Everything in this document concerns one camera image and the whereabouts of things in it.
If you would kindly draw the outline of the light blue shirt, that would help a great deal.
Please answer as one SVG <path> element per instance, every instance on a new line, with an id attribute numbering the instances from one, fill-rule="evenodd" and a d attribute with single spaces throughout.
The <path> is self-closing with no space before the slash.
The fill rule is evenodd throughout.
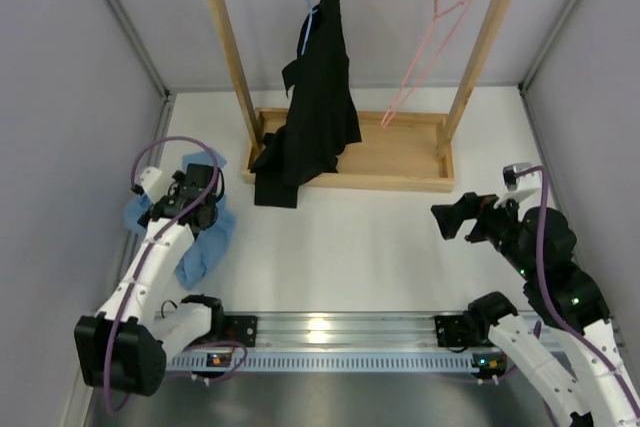
<path id="1" fill-rule="evenodd" d="M 124 209 L 124 226 L 142 237 L 146 228 L 138 220 L 151 207 L 145 195 L 134 197 Z M 175 269 L 180 285 L 186 290 L 194 289 L 212 271 L 228 252 L 236 226 L 236 217 L 227 207 L 227 196 L 217 202 L 218 219 L 214 225 L 195 239 Z"/>

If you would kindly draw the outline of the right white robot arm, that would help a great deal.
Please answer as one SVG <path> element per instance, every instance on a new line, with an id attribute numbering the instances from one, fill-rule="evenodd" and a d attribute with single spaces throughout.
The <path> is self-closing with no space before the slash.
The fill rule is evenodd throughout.
<path id="1" fill-rule="evenodd" d="M 464 194 L 431 208 L 441 236 L 488 242 L 524 281 L 523 293 L 557 338 L 571 367 L 542 344 L 508 298 L 490 292 L 470 302 L 462 317 L 468 345 L 499 348 L 543 398 L 559 426 L 636 426 L 639 395 L 615 341 L 611 313 L 595 281 L 573 260 L 576 236 L 565 216 L 544 206 L 519 212 L 515 200 Z"/>

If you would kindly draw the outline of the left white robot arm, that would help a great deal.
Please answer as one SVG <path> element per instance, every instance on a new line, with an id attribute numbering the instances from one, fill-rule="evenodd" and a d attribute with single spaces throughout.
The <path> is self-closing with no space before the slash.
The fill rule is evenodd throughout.
<path id="1" fill-rule="evenodd" d="M 225 185 L 219 168 L 190 164 L 171 176 L 150 167 L 134 190 L 145 201 L 134 217 L 143 242 L 109 299 L 79 319 L 74 340 L 86 385 L 151 396 L 168 362 L 186 347 L 213 346 L 225 337 L 217 298 L 190 294 L 168 317 L 155 313 L 179 263 L 217 221 Z"/>

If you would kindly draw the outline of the black shirt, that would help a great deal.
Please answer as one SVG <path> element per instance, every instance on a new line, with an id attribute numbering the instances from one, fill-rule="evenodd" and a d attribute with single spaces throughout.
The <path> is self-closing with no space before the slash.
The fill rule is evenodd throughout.
<path id="1" fill-rule="evenodd" d="M 282 70 L 286 121 L 264 136 L 251 167 L 256 206 L 296 208 L 299 187 L 335 173 L 346 146 L 362 141 L 349 67 L 341 0 L 319 0 L 302 25 L 296 58 Z"/>

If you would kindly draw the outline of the wooden clothes rack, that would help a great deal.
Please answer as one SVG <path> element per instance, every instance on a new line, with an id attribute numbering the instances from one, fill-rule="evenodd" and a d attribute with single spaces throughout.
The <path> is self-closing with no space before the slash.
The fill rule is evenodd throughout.
<path id="1" fill-rule="evenodd" d="M 283 125 L 286 111 L 254 107 L 225 0 L 207 3 L 248 132 L 249 149 L 242 175 L 252 183 L 255 176 L 250 166 L 262 150 L 263 135 Z M 510 3 L 511 0 L 491 0 L 448 113 L 360 112 L 362 142 L 346 149 L 336 173 L 321 174 L 310 181 L 310 186 L 452 191 L 455 174 L 451 143 Z"/>

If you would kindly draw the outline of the aluminium mounting rail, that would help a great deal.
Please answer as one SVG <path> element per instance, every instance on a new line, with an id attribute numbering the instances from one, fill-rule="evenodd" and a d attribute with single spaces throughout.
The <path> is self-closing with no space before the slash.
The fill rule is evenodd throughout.
<path id="1" fill-rule="evenodd" d="M 444 352 L 437 312 L 264 312 L 227 337 L 265 352 Z"/>

